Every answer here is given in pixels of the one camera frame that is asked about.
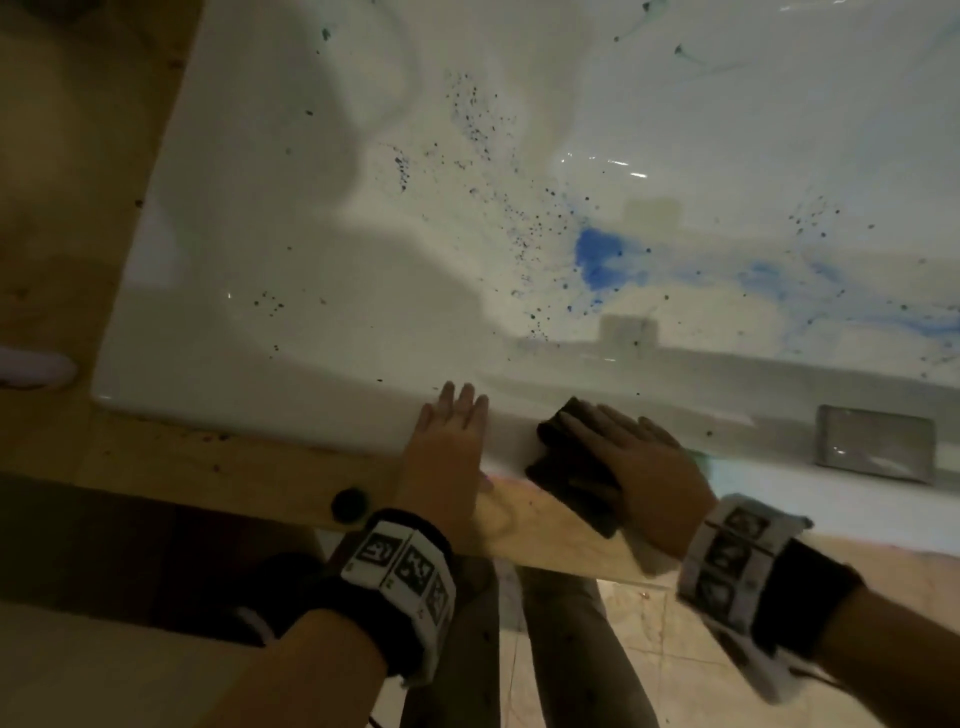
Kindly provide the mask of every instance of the bathtub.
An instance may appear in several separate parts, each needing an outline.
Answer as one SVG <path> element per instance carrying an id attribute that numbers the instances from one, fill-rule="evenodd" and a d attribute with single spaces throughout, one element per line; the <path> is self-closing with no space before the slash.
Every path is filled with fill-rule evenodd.
<path id="1" fill-rule="evenodd" d="M 104 406 L 400 451 L 452 378 L 519 474 L 571 395 L 722 493 L 960 553 L 949 0 L 210 0 L 104 338 Z M 821 404 L 937 478 L 814 467 Z"/>

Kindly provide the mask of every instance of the black circular object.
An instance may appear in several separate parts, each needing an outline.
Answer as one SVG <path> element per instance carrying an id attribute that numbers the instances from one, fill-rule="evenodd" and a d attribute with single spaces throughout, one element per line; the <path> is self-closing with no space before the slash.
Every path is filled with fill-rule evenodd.
<path id="1" fill-rule="evenodd" d="M 337 523 L 354 523 L 367 513 L 369 504 L 367 494 L 359 488 L 346 488 L 333 497 L 330 513 Z"/>

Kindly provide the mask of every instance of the pants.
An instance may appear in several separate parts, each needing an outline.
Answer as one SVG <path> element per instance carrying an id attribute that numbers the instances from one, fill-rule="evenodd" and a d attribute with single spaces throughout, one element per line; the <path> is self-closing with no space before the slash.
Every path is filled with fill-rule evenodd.
<path id="1" fill-rule="evenodd" d="M 547 728 L 657 728 L 657 716 L 607 622 L 596 582 L 517 569 Z M 500 723 L 497 580 L 486 559 L 454 565 L 457 604 L 433 683 L 410 690 L 400 728 Z"/>

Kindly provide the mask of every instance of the black wristband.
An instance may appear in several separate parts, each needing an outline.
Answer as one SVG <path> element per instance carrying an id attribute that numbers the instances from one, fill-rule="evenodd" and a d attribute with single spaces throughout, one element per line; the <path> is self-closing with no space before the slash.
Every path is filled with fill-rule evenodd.
<path id="1" fill-rule="evenodd" d="M 400 511 L 396 508 L 383 508 L 374 513 L 367 520 L 367 530 L 371 530 L 381 521 L 389 521 L 397 525 L 405 525 L 419 531 L 427 540 L 444 553 L 446 563 L 450 565 L 450 559 L 453 558 L 453 549 L 450 548 L 450 541 L 440 532 L 440 529 L 433 523 L 409 511 Z"/>
<path id="2" fill-rule="evenodd" d="M 413 622 L 380 592 L 339 576 L 307 579 L 300 588 L 301 614 L 327 609 L 367 633 L 387 663 L 388 676 L 410 677 L 423 663 L 423 645 Z"/>
<path id="3" fill-rule="evenodd" d="M 830 617 L 863 578 L 793 539 L 780 552 L 756 607 L 751 636 L 757 647 L 776 647 L 810 660 Z"/>

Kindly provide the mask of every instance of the hand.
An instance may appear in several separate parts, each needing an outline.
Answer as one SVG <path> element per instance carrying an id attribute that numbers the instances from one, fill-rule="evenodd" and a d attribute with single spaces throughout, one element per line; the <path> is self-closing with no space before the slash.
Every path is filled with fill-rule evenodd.
<path id="1" fill-rule="evenodd" d="M 571 483 L 606 501 L 622 523 L 653 546 L 682 559 L 717 499 L 697 464 L 673 436 L 651 420 L 631 420 L 606 404 L 587 404 L 598 435 L 575 417 L 564 425 L 610 468 L 620 490 Z"/>
<path id="2" fill-rule="evenodd" d="M 425 404 L 403 452 L 395 508 L 417 514 L 453 541 L 469 528 L 480 483 L 480 454 L 487 431 L 486 395 L 473 401 L 465 384 L 453 399 L 453 382 L 436 404 Z"/>

